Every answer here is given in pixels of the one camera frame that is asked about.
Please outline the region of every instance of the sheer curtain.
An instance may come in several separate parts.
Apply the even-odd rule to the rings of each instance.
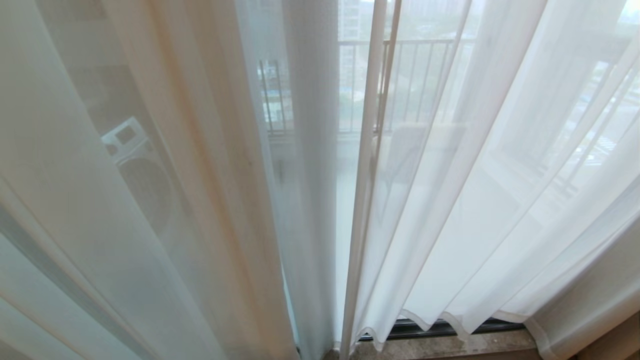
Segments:
[[[639,15],[0,3],[0,341],[32,359],[345,359],[399,317],[464,339],[493,316],[570,356],[601,334],[551,309],[640,216]],[[628,311],[636,285],[616,288]]]

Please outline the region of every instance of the curtain fold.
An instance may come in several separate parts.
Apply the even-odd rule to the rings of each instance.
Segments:
[[[637,1],[9,0],[0,20],[16,354],[347,359],[398,318],[465,339],[493,316],[565,359],[640,310]]]

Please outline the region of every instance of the balcony railing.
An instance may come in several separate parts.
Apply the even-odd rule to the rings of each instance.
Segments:
[[[400,122],[425,121],[431,111],[436,89],[445,79],[442,72],[454,40],[399,40],[396,42],[387,97],[385,131]],[[463,40],[463,46],[472,40]],[[388,61],[389,41],[384,43],[383,69]],[[367,41],[340,41],[340,133],[359,133],[362,125],[364,88],[367,72]],[[291,91],[286,66],[276,60],[261,60],[258,66],[262,106],[270,136],[286,135],[293,130]],[[384,84],[379,81],[378,93]]]

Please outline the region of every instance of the white curtain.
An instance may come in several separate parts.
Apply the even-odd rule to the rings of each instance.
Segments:
[[[345,359],[399,317],[601,335],[545,314],[640,217],[637,1],[8,0],[0,20],[12,351]]]

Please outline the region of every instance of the metal railing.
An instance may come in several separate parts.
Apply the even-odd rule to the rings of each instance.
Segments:
[[[386,131],[399,122],[420,122],[431,111],[435,90],[445,79],[445,59],[450,56],[453,39],[398,40],[396,58],[387,99]],[[387,64],[389,41],[384,43],[383,66]],[[359,133],[367,71],[369,42],[340,41],[340,133]],[[291,91],[286,66],[276,60],[261,60],[258,66],[264,118],[268,134],[286,135],[293,129]],[[384,84],[380,76],[378,94]]]

